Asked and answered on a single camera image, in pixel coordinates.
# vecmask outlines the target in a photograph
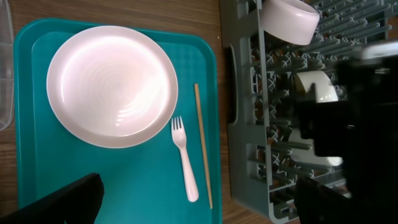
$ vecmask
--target fork handle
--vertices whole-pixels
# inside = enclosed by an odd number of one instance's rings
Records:
[[[195,176],[192,172],[191,163],[189,161],[188,152],[186,147],[180,148],[182,169],[184,173],[185,190],[190,202],[196,202],[199,198],[198,186],[195,181]]]

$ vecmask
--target fork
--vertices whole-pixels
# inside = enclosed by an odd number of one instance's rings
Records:
[[[182,169],[184,173],[185,190],[190,202],[195,202],[199,198],[198,186],[192,172],[187,152],[187,135],[181,116],[172,118],[172,137],[174,144],[180,149]]]

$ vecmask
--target black object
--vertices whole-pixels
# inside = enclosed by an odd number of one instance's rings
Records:
[[[317,156],[343,158],[346,199],[311,179],[299,179],[295,205],[306,223],[385,223],[398,199],[398,57],[336,65],[348,100],[316,103],[315,88],[297,99],[302,138]]]
[[[92,173],[1,218],[0,223],[94,223],[103,197],[104,185],[101,177]]]

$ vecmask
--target brown wooden surface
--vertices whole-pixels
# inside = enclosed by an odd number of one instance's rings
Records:
[[[221,178],[224,223],[268,223],[236,205],[230,196],[226,120],[228,114],[225,56],[221,49],[218,0],[9,0],[15,34],[43,17],[102,22],[128,27],[198,35],[213,48],[218,66],[221,130]],[[0,133],[0,216],[17,209],[15,127]]]

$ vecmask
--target fork head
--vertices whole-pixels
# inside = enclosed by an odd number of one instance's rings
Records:
[[[187,135],[185,134],[181,116],[172,118],[172,137],[176,146],[187,146]]]

